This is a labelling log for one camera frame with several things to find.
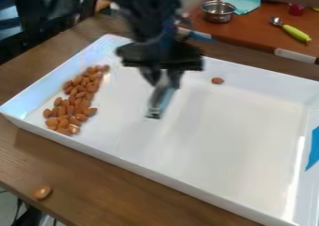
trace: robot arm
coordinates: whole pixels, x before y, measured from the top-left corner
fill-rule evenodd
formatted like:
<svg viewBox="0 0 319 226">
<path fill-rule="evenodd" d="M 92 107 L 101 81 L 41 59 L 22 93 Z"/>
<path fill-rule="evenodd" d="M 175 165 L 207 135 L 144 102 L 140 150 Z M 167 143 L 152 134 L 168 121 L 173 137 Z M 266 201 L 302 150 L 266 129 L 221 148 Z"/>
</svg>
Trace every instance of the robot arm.
<svg viewBox="0 0 319 226">
<path fill-rule="evenodd" d="M 112 0 L 134 33 L 131 44 L 118 48 L 124 66 L 137 67 L 155 87 L 147 116 L 159 119 L 187 70 L 201 70 L 198 48 L 178 40 L 174 19 L 179 0 Z"/>
</svg>

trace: yellow spoon handle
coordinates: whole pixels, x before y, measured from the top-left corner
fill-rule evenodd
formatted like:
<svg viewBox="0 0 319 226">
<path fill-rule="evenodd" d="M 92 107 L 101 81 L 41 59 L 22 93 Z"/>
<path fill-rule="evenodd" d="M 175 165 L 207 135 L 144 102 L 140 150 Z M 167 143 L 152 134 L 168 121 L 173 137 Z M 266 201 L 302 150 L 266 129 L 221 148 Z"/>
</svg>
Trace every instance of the yellow spoon handle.
<svg viewBox="0 0 319 226">
<path fill-rule="evenodd" d="M 299 41 L 307 42 L 307 43 L 312 41 L 312 39 L 308 35 L 301 32 L 297 28 L 294 28 L 294 27 L 289 26 L 289 25 L 284 25 L 283 28 L 286 32 L 288 32 L 291 36 L 293 36 L 295 39 L 297 39 Z"/>
</svg>

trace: stainless steel bowl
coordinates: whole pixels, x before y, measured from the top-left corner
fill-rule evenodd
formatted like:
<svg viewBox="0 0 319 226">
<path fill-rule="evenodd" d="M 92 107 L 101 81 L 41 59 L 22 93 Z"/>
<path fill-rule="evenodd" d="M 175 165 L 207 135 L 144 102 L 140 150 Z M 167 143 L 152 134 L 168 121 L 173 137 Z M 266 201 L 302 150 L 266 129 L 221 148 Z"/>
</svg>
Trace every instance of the stainless steel bowl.
<svg viewBox="0 0 319 226">
<path fill-rule="evenodd" d="M 231 20 L 233 12 L 236 10 L 234 5 L 219 0 L 209 1 L 202 4 L 202 17 L 210 22 L 228 22 Z"/>
</svg>

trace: spoon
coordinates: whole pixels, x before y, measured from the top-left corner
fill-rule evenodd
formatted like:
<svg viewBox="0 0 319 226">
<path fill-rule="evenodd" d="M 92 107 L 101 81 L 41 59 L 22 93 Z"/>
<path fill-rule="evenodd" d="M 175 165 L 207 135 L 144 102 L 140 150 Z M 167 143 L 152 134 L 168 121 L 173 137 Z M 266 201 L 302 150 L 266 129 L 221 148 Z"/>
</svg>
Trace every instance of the spoon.
<svg viewBox="0 0 319 226">
<path fill-rule="evenodd" d="M 306 35 L 305 33 L 301 32 L 297 28 L 294 28 L 292 26 L 289 26 L 287 24 L 283 25 L 283 22 L 281 21 L 280 18 L 278 17 L 270 17 L 270 23 L 282 27 L 286 32 L 288 32 L 291 36 L 293 36 L 295 39 L 301 41 L 301 42 L 310 42 L 312 39 Z"/>
</svg>

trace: white plastic tray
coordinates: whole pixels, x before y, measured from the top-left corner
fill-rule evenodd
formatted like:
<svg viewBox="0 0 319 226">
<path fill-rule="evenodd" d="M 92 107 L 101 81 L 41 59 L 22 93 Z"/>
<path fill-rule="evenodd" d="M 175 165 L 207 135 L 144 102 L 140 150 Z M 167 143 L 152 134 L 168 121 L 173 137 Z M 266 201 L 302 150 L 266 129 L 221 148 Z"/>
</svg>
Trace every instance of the white plastic tray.
<svg viewBox="0 0 319 226">
<path fill-rule="evenodd" d="M 9 100 L 19 127 L 265 225 L 317 226 L 319 165 L 305 171 L 319 123 L 319 83 L 204 58 L 186 72 L 163 119 L 145 118 L 152 88 L 113 53 L 129 40 L 105 35 Z M 46 128 L 43 109 L 90 64 L 111 64 L 81 134 Z M 223 85 L 211 84 L 222 77 Z"/>
</svg>

